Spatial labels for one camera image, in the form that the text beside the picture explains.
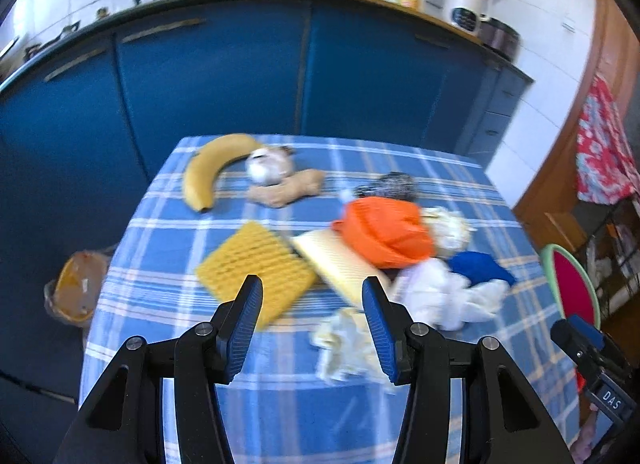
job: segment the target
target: green chair rim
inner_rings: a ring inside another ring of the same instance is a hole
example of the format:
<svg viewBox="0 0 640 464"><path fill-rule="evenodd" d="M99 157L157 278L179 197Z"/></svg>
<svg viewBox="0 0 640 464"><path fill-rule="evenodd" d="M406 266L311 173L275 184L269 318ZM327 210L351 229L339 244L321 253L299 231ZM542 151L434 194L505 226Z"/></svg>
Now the green chair rim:
<svg viewBox="0 0 640 464"><path fill-rule="evenodd" d="M549 287L551 288L551 292L553 292L554 298L556 299L556 303L558 303L560 314L562 315L563 318L566 318L566 315L564 314L564 307L562 306L562 299L560 297L560 289L558 287L558 277L556 275L556 266L553 261L554 251L558 251L567 260L569 260L571 265L574 266L575 270L577 270L578 273L580 274L580 277L582 278L584 284L587 287L589 295L591 296L591 304L593 305L593 323L594 323L593 326L596 327L596 329L600 330L600 321L601 321L600 304L598 303L598 296L596 294L595 289L593 288L593 284L591 283L589 276L587 275L583 267L580 265L580 263L578 263L578 261L575 259L575 256L573 254L571 254L568 250L566 250L561 245L558 245L556 243L550 243L545 247L543 247L542 250L540 251L540 260L542 262L542 268L545 272L546 281L549 284Z"/></svg>

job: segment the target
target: banana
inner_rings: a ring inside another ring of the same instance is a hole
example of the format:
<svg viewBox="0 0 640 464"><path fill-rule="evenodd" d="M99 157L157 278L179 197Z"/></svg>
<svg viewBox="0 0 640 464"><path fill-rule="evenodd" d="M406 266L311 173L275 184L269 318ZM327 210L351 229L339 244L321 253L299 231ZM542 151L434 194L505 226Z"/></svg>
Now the banana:
<svg viewBox="0 0 640 464"><path fill-rule="evenodd" d="M231 133L207 142L191 158L182 177L182 196L194 211L206 211L214 204L213 184L222 168L230 162L248 157L263 147L244 133Z"/></svg>

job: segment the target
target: ginger root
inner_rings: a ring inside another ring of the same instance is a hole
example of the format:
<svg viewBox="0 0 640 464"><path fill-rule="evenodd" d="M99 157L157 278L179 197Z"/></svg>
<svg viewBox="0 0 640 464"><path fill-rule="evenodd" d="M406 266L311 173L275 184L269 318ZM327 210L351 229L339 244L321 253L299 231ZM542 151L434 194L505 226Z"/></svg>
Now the ginger root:
<svg viewBox="0 0 640 464"><path fill-rule="evenodd" d="M299 198L319 195L323 182L324 171L305 169L285 177L275 186L251 186L246 196L270 208L281 208Z"/></svg>

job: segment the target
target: blue checkered tablecloth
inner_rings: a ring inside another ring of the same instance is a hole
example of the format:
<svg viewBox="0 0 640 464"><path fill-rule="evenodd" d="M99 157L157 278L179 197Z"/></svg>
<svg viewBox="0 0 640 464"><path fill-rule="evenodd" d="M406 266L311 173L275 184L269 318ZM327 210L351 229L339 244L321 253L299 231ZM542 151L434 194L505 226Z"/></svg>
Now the blue checkered tablecloth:
<svg viewBox="0 0 640 464"><path fill-rule="evenodd" d="M194 276L195 267L238 227L256 220L286 237L327 227L341 215L339 195L389 171L414 176L418 204L458 210L477 229L470 250L491 253L518 279L498 318L470 323L456 339L496 336L529 378L567 441L578 432L574 366L551 342L559 319L538 257L482 169L455 155L418 148L317 137L264 136L290 144L297 169L325 170L322 195L282 209L249 203L244 165L218 180L216 204L203 215L182 201L182 173L212 137L180 141L149 186L115 253L88 339L80 395L84 400L121 344L132 335L148 342L175 338L209 320L218 301ZM394 453L407 387L393 389L352 377L327 385L315 375L314 325L348 306L326 287L307 292L280 320L252 339L242 372L218 396L226 434L239 464L388 464ZM164 383L167 461L180 461L173 381ZM452 381L449 455L460 450L462 392Z"/></svg>

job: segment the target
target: yellow sponge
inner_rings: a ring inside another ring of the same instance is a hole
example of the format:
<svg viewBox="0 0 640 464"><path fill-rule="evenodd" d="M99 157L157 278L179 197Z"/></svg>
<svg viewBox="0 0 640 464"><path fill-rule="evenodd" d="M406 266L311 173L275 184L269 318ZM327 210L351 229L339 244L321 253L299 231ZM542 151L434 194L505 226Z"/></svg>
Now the yellow sponge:
<svg viewBox="0 0 640 464"><path fill-rule="evenodd" d="M298 237L291 243L315 267L322 279L362 310L362 282L367 276L377 276L388 294L391 282L386 275L351 250L338 233L331 229L316 229Z"/></svg>
<svg viewBox="0 0 640 464"><path fill-rule="evenodd" d="M231 301L247 274L262 280L262 309L257 329L264 329L316 280L316 273L277 235L247 222L196 267L196 276L221 301Z"/></svg>

